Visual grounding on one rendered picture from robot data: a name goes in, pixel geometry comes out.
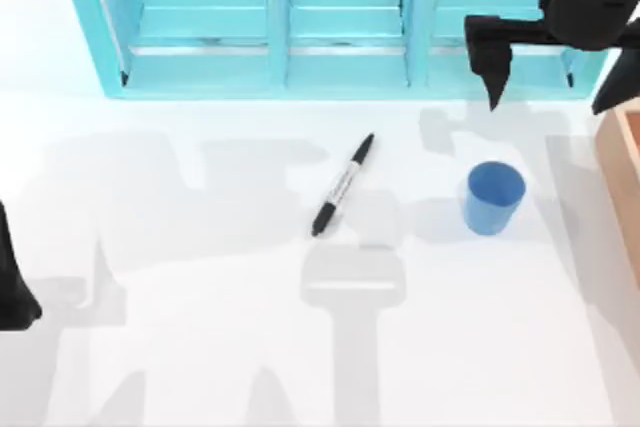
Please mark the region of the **salmon-coloured shallow box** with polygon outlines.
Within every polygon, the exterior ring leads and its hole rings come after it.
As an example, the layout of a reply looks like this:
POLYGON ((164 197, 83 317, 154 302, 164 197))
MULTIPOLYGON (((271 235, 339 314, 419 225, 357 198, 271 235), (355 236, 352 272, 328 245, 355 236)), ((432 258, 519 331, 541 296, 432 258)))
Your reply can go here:
POLYGON ((595 147, 640 291, 640 98, 604 114, 595 147))

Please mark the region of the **blue cup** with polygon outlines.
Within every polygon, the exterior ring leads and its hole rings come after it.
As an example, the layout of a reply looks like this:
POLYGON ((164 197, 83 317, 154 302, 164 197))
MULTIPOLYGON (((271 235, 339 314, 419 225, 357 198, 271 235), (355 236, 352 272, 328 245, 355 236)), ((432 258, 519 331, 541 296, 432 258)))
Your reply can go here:
POLYGON ((478 235, 501 233, 527 191, 521 173, 510 164, 486 161, 475 165, 465 181, 463 217, 478 235))

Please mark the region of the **light blue rack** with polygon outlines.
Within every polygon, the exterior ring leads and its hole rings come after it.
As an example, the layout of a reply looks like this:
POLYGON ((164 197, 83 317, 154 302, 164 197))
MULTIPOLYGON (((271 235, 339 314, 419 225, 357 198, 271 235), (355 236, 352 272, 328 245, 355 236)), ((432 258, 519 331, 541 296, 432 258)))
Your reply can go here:
POLYGON ((72 0, 101 87, 128 99, 484 99, 467 15, 539 0, 72 0))

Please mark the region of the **black marker pen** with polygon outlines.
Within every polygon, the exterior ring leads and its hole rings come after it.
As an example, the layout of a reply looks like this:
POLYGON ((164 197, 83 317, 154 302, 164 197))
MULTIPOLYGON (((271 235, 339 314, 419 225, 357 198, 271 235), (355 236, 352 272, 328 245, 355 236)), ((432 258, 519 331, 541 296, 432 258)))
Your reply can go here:
POLYGON ((375 139, 374 133, 369 133, 355 150, 344 172, 339 176, 336 184, 329 191, 324 203, 311 224, 311 235, 317 237, 329 226, 338 206, 346 196, 357 173, 361 169, 375 139))

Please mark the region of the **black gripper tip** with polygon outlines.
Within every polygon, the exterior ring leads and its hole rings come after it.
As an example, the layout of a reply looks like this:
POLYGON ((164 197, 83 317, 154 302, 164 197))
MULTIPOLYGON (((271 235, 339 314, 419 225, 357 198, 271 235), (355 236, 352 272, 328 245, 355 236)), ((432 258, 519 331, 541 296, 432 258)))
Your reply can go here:
POLYGON ((0 201, 0 332, 25 331, 42 314, 19 269, 6 210, 0 201))

